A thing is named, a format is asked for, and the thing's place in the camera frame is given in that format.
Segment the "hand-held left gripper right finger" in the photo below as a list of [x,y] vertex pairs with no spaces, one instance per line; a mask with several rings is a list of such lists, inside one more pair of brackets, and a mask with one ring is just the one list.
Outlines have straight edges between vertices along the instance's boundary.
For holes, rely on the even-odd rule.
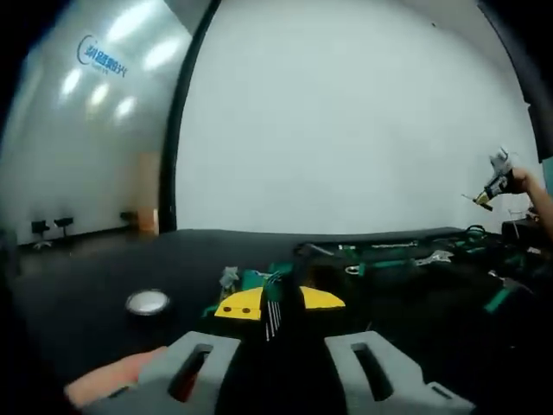
[[469,414],[469,399],[427,380],[398,345],[402,330],[373,297],[299,288],[302,370],[310,414]]

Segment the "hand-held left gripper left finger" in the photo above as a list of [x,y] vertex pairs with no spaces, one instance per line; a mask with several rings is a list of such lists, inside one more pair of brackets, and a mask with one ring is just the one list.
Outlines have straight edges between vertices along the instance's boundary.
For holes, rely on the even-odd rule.
[[[239,339],[190,331],[145,365],[134,386],[105,399],[107,414],[214,414]],[[174,396],[178,382],[203,357],[188,399]]]

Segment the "person's right hand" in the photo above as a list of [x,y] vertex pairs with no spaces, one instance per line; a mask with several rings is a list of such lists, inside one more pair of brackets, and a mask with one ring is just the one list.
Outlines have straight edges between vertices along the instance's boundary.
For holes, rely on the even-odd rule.
[[514,195],[526,193],[531,194],[534,188],[539,187],[539,183],[533,174],[526,169],[512,169],[511,193]]

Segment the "person's left hand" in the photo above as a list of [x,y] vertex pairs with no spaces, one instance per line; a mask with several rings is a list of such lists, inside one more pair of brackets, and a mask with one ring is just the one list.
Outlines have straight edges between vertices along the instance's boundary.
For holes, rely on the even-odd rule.
[[167,347],[160,347],[149,352],[133,354],[94,369],[66,385],[64,392],[72,404],[84,407],[123,386],[136,383],[143,367],[166,349]]

